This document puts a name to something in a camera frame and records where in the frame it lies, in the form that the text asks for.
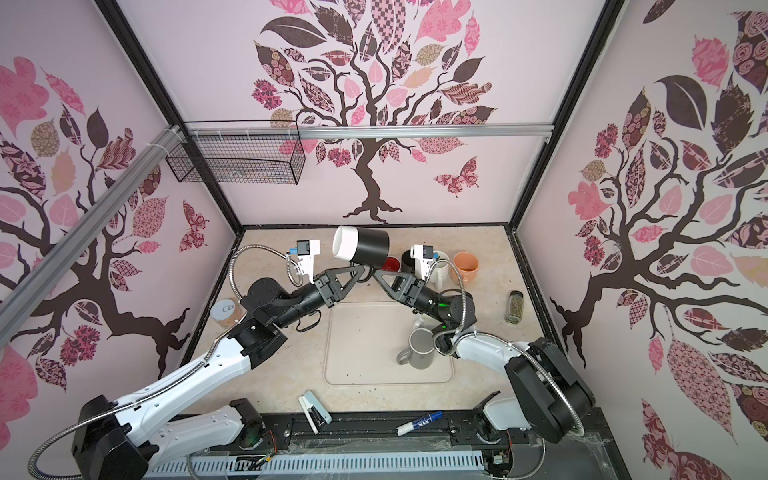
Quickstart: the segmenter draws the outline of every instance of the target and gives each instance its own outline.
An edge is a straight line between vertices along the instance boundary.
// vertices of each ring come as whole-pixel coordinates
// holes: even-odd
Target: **black wire mesh basket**
[[[166,157],[168,166],[180,182],[298,184],[306,160],[298,125],[295,121],[262,122],[270,122],[279,131],[268,133],[266,125],[238,128],[234,133],[192,130],[188,141],[197,145],[202,156],[190,157],[189,146],[178,144]]]

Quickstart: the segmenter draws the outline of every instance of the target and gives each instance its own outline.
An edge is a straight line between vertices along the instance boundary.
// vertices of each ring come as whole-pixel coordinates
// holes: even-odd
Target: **pink wall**
[[[165,122],[87,0],[17,3],[3,18],[5,297]],[[5,476],[23,478],[36,446],[89,399],[178,365],[232,240],[205,188],[179,184],[163,162],[0,352]],[[75,471],[70,442],[46,452],[45,471]]]
[[[121,6],[189,121],[269,119],[285,114],[314,125],[370,125],[379,123],[384,108],[385,123],[394,124],[412,123],[413,117],[430,111],[434,115],[426,123],[438,123],[451,112],[458,119],[475,122],[548,123],[602,4],[600,0],[264,0],[222,6],[198,0],[122,2]],[[391,29],[385,27],[387,15],[394,19]],[[344,26],[331,28],[336,21]],[[296,35],[284,26],[290,22],[304,22],[304,28],[310,26],[307,31],[316,33]],[[366,34],[369,25],[371,35]],[[342,52],[351,57],[353,47],[360,49],[364,37],[382,46],[380,62],[358,55],[356,72],[350,60],[334,57],[333,64],[324,56]],[[184,38],[189,48],[178,48],[169,38]],[[280,83],[281,75],[270,77],[274,70],[269,48],[276,49],[277,68],[288,72],[281,74],[285,85]],[[456,56],[447,62],[443,74],[443,58],[452,48]],[[269,73],[262,67],[265,62]],[[393,65],[402,76],[393,74],[388,82],[386,71]],[[322,70],[331,75],[331,69],[338,79],[323,79]],[[305,88],[302,81],[310,86]],[[257,82],[263,89],[254,85]],[[474,85],[475,94],[449,90],[462,84],[465,89]],[[393,120],[393,113],[410,95],[409,108]],[[297,96],[302,97],[303,106]],[[355,106],[341,115],[342,102]],[[355,112],[362,104],[366,110],[357,118]],[[459,116],[467,110],[467,115]],[[316,142],[307,142],[307,161],[298,186],[223,184],[222,188],[244,223],[507,221],[531,159],[539,151],[540,138],[453,138],[445,148],[408,138],[398,141],[388,142],[386,149],[396,151],[399,160],[383,161],[377,153],[380,146],[369,147],[368,142],[360,158],[354,155],[353,139],[327,144],[328,153],[340,148],[342,156],[335,165],[329,159],[323,161],[322,154],[317,156]],[[476,158],[476,170],[462,177],[462,168],[472,158]],[[436,177],[462,191],[449,192],[448,185],[441,185]],[[357,215],[344,217],[356,210]]]
[[[767,38],[630,2],[521,226],[633,478],[766,476]]]

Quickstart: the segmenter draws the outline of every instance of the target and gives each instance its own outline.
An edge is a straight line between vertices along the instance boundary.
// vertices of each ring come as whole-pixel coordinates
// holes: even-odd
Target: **butterfly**
[[[190,229],[181,238],[179,243],[179,252],[189,250],[192,247],[200,248],[205,245],[205,236],[200,232],[205,228],[205,223],[210,220],[205,220],[202,214],[196,214],[194,208],[184,202],[184,216],[187,218],[187,223],[190,224]]]
[[[478,169],[477,157],[472,157],[462,167],[461,173],[458,176],[455,175],[438,175],[435,177],[435,181],[441,185],[448,187],[448,191],[456,195],[458,198],[458,192],[464,190],[462,185],[467,187],[475,187],[478,183],[478,176],[475,170]]]

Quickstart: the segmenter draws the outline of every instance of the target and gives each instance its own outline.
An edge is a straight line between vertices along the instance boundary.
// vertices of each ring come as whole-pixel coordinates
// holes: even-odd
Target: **marker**
[[[408,432],[413,432],[414,430],[419,429],[424,425],[428,423],[432,423],[435,420],[441,419],[441,418],[442,418],[442,412],[435,412],[435,413],[430,413],[426,417],[420,418],[418,420],[414,420],[413,422],[408,422],[405,425],[400,425],[399,427],[397,427],[397,436],[400,437],[405,435]]]

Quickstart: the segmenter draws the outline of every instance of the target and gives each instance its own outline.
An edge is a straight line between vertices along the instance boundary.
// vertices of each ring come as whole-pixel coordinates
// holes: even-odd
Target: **tree decal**
[[[15,65],[20,71],[20,80],[4,88],[36,92],[39,85],[29,84],[35,79],[35,66],[26,58],[16,58]],[[0,132],[0,153],[15,182],[15,185],[0,187],[0,232],[16,239],[13,244],[0,242],[0,269],[19,263],[23,268],[22,274],[15,279],[0,274],[0,284],[10,290],[15,289],[41,258],[53,249],[61,233],[66,233],[82,214],[93,207],[96,203],[94,186],[104,182],[109,188],[114,180],[109,177],[108,171],[127,168],[136,155],[131,146],[133,132],[130,128],[125,128],[121,136],[110,140],[99,110],[86,117],[80,97],[69,85],[50,74],[46,75],[52,90],[61,99],[61,113],[55,113],[58,121],[41,123],[33,130],[31,144],[38,158],[20,148],[18,141],[11,141]],[[37,93],[37,96],[42,98],[45,95]],[[12,110],[12,102],[4,105],[6,113]],[[36,118],[36,114],[25,114],[19,121]],[[67,145],[59,146],[55,124],[67,139],[63,140]],[[53,164],[52,178],[46,178],[38,164],[42,156],[55,157],[55,160],[46,160]],[[73,157],[74,161],[88,166],[87,181],[75,181]],[[176,319],[163,324],[155,317],[121,312],[116,300],[119,295],[130,294],[130,278],[141,275],[130,258],[153,253],[160,246],[150,240],[160,229],[165,215],[166,198],[151,197],[160,176],[160,168],[157,167],[71,267],[77,276],[77,283],[57,296],[43,300],[31,315],[46,317],[48,322],[23,329],[12,337],[13,341],[20,336],[37,336],[27,357],[33,357],[29,362],[34,364],[35,373],[43,381],[66,390],[67,368],[98,355],[99,342],[105,337],[129,333],[149,336],[155,341],[160,356],[157,362],[160,378],[166,368],[168,350],[181,349],[189,337],[187,334],[178,339],[174,335],[184,322],[188,308]],[[28,210],[34,212],[35,217],[25,218]],[[197,217],[193,220],[197,226],[204,227],[204,220]],[[119,244],[130,237],[139,238],[132,245],[128,242],[124,246]],[[36,258],[32,261],[25,258],[22,246],[23,249],[36,249]],[[105,335],[104,330],[99,331],[103,326],[110,330],[109,335]],[[56,346],[60,336],[64,340]]]
[[[272,120],[283,119],[283,102],[298,108],[291,113],[302,125],[346,127],[358,124],[422,125],[484,124],[495,108],[476,105],[490,91],[490,83],[469,83],[483,58],[466,58],[478,47],[480,25],[467,15],[469,0],[345,0],[304,2],[272,0],[291,15],[310,14],[316,25],[299,16],[275,18],[264,26],[265,40],[277,34],[289,47],[255,42],[259,63],[268,75],[259,79],[253,98],[274,110]],[[370,4],[372,21],[361,18]],[[415,16],[407,15],[411,8]],[[404,36],[406,27],[419,16],[415,38]],[[412,51],[421,38],[433,41]],[[326,52],[318,52],[321,46]],[[454,104],[454,108],[443,104]],[[314,150],[317,163],[328,159],[336,167],[349,165],[368,193],[365,200],[345,218],[368,212],[371,219],[387,223],[379,212],[402,211],[382,199],[381,187],[373,178],[371,161],[400,162],[407,152],[418,162],[425,154],[440,155],[463,145],[456,137],[421,138],[407,144],[398,138],[360,138],[334,141],[304,141],[304,150]],[[293,144],[286,151],[293,150]],[[475,159],[471,170],[459,175],[440,175],[434,180],[457,194],[475,186]]]
[[[768,34],[764,12],[733,15],[742,43],[758,33],[760,39]],[[651,105],[643,89],[621,127],[609,124],[598,133],[598,159],[581,171],[584,180],[568,195],[575,214],[585,220],[575,236],[584,241],[590,268],[586,293],[577,310],[551,301],[565,321],[566,348],[570,338],[586,367],[583,329],[596,303],[616,290],[616,308],[627,310],[630,329],[649,334],[648,359],[655,372],[666,365],[680,391],[734,441],[734,403],[768,441],[768,390],[742,385],[768,379],[763,366],[744,356],[762,349],[768,332],[737,328],[707,310],[732,304],[768,315],[768,306],[759,299],[743,298],[733,289],[744,282],[768,287],[768,258],[754,252],[768,247],[768,215],[742,218],[742,207],[750,203],[752,211],[766,202],[768,191],[763,178],[768,145],[741,147],[753,124],[759,127],[753,121],[753,98],[765,101],[765,82],[739,73],[737,56],[725,75],[724,69],[730,68],[724,61],[730,58],[727,45],[716,38],[694,41],[694,70],[703,84],[686,75],[662,78],[657,83],[665,87],[666,106]],[[743,79],[737,83],[739,75]],[[714,104],[707,103],[705,88],[717,93]],[[679,134],[666,134],[667,120],[676,124]],[[705,133],[712,138],[711,146],[694,143],[687,132],[699,142]],[[694,224],[704,233],[693,235],[688,227]],[[743,252],[728,254],[734,246]],[[697,287],[697,294],[680,294],[680,287]],[[659,328],[664,316],[670,336]],[[695,345],[684,342],[680,332],[693,336]],[[732,352],[700,351],[708,346]],[[679,475],[684,460],[689,464],[685,468],[706,467],[717,473],[713,478],[727,477],[700,457],[674,453],[666,436],[651,431],[644,441],[648,458],[658,468],[668,463]]]

